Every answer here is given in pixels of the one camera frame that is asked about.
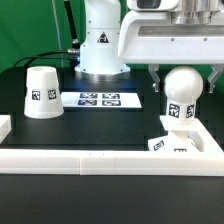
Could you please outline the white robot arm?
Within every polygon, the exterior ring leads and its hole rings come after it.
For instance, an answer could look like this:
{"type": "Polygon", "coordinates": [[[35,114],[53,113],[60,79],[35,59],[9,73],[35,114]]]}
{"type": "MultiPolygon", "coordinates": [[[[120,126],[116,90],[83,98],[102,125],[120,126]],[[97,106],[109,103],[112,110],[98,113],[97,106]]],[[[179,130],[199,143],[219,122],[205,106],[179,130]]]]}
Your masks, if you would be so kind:
{"type": "Polygon", "coordinates": [[[146,64],[158,88],[159,67],[210,65],[209,87],[224,74],[224,0],[84,0],[86,39],[80,77],[108,80],[146,64]]]}

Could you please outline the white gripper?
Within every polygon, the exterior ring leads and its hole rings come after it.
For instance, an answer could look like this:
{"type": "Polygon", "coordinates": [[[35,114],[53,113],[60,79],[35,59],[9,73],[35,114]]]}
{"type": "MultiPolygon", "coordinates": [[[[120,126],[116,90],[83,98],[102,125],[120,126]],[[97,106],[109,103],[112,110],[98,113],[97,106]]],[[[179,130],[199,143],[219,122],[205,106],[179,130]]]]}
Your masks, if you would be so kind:
{"type": "Polygon", "coordinates": [[[118,56],[128,64],[149,64],[160,90],[158,64],[217,64],[209,92],[224,73],[224,0],[127,0],[118,56]]]}

